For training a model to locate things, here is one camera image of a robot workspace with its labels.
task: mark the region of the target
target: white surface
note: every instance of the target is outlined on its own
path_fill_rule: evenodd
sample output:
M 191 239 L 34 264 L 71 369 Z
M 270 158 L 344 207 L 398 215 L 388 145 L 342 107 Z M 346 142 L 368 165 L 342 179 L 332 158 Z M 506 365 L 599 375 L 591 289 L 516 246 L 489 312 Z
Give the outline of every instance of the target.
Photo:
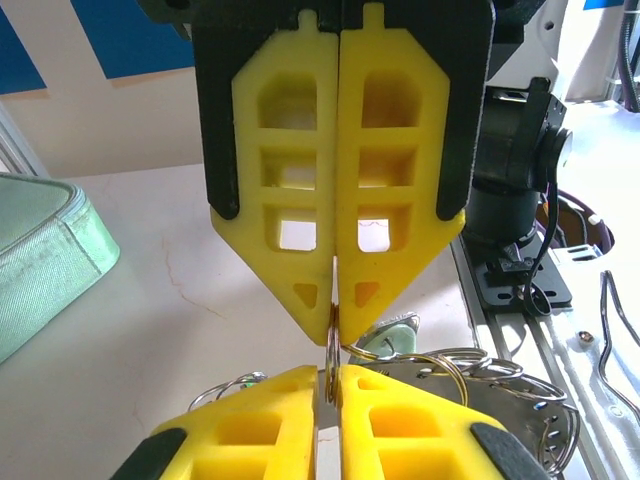
M 574 130 L 574 151 L 560 178 L 561 188 L 593 208 L 613 231 L 616 243 L 610 253 L 596 260 L 560 265 L 560 272 L 573 294 L 573 309 L 559 312 L 550 322 L 558 341 L 566 343 L 565 349 L 555 349 L 554 353 L 562 375 L 570 384 L 569 391 L 576 399 L 576 406 L 582 412 L 583 432 L 597 445 L 604 446 L 602 453 L 606 453 L 601 456 L 608 473 L 598 478 L 636 479 L 640 429 L 624 405 L 618 403 L 621 412 L 618 415 L 606 407 L 617 402 L 599 384 L 593 372 L 603 349 L 600 318 L 600 273 L 603 270 L 613 272 L 625 313 L 636 329 L 639 326 L 640 114 L 629 113 L 613 102 L 574 105 L 568 110 L 565 126 Z M 638 347 L 623 327 L 611 300 L 608 309 L 613 355 L 607 363 L 607 376 L 616 388 L 637 402 Z M 583 330 L 595 337 L 593 343 L 584 344 L 578 340 L 578 334 Z M 605 407 L 595 406 L 599 403 Z M 569 473 L 565 477 L 582 480 L 585 475 Z
M 215 234 L 202 166 L 77 183 L 122 256 L 0 364 L 0 478 L 106 479 L 206 388 L 324 364 L 324 350 Z M 419 350 L 472 344 L 449 250 L 389 315 L 407 310 L 422 317 Z
M 193 68 L 109 81 L 69 0 L 1 3 L 47 90 L 0 101 L 52 176 L 202 161 Z

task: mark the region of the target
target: blue poster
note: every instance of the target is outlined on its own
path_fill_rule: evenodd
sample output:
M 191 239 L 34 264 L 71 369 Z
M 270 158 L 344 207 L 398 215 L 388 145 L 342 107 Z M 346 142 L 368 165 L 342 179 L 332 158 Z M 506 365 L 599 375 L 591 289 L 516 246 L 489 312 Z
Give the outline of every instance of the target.
M 586 0 L 584 9 L 593 10 L 594 8 L 619 7 L 620 5 L 624 5 L 624 0 Z
M 46 88 L 42 77 L 0 7 L 0 95 Z
M 71 0 L 108 79 L 193 66 L 191 42 L 153 23 L 136 0 Z

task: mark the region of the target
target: white table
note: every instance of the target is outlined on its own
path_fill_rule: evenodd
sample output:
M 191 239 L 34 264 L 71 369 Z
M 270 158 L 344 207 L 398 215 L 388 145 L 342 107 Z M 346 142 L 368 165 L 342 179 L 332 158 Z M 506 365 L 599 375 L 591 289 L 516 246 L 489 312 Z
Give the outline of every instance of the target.
M 605 219 L 613 231 L 615 245 L 610 253 L 596 260 L 560 265 L 573 294 L 573 309 L 559 313 L 548 323 L 552 324 L 550 336 L 564 346 L 554 347 L 553 354 L 561 375 L 571 385 L 575 405 L 581 410 L 583 440 L 588 435 L 601 452 L 606 452 L 604 456 L 600 454 L 608 469 L 602 478 L 635 479 L 640 475 L 637 467 L 640 426 L 626 406 L 612 403 L 615 397 L 597 380 L 595 372 L 604 348 L 600 317 L 603 270 L 613 272 L 624 310 L 636 330 L 640 327 L 637 293 L 640 115 L 629 113 L 614 102 L 582 104 L 569 109 L 565 125 L 573 129 L 575 138 L 572 157 L 560 178 L 561 187 Z M 611 300 L 608 310 L 614 353 L 607 364 L 607 376 L 638 404 L 638 347 L 623 327 Z M 580 331 L 590 332 L 594 341 L 580 342 Z M 589 455 L 589 449 L 583 450 L 583 454 Z M 565 478 L 582 480 L 585 475 L 567 472 Z
M 104 279 L 0 365 L 0 478 L 106 479 L 200 392 L 324 365 L 216 235 L 201 165 L 74 180 L 122 249 Z M 420 351 L 472 345 L 449 249 L 389 309 Z

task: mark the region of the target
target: rectangular cutout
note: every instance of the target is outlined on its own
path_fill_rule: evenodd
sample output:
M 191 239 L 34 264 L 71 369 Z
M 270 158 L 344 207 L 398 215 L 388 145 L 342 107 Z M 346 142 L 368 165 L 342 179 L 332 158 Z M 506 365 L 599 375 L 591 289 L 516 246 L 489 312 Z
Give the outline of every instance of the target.
M 282 418 L 272 412 L 242 412 L 223 418 L 216 425 L 217 445 L 275 445 Z
M 358 186 L 406 187 L 414 184 L 416 147 L 363 147 Z
M 313 75 L 278 73 L 262 88 L 258 98 L 260 127 L 315 130 L 317 88 Z
M 369 420 L 374 437 L 429 438 L 441 435 L 433 414 L 424 408 L 402 405 L 374 407 L 369 412 Z
M 315 190 L 315 152 L 296 148 L 263 148 L 262 186 Z
M 389 219 L 358 220 L 358 248 L 365 253 L 388 252 L 391 249 Z
M 402 70 L 371 72 L 364 81 L 362 128 L 416 127 L 422 95 Z
M 198 458 L 193 463 L 189 480 L 263 480 L 265 460 L 245 458 Z
M 466 474 L 460 460 L 444 446 L 383 448 L 378 452 L 385 480 L 477 480 Z
M 370 377 L 362 377 L 358 379 L 358 388 L 360 390 L 386 390 L 386 387 Z
M 317 246 L 314 210 L 266 207 L 265 234 L 276 251 L 311 252 Z
M 358 248 L 364 253 L 403 249 L 410 235 L 411 208 L 360 207 L 358 209 Z

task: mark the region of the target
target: white wall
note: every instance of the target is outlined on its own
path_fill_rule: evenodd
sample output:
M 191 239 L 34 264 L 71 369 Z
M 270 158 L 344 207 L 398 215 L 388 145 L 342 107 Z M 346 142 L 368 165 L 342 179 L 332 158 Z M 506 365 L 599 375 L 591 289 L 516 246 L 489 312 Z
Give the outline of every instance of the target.
M 560 42 L 559 64 L 570 75 L 567 100 L 602 100 L 607 78 L 617 61 L 623 7 L 581 10 L 583 0 L 570 3 Z
M 69 0 L 0 0 L 46 91 L 0 102 L 53 177 L 202 161 L 192 68 L 107 80 Z

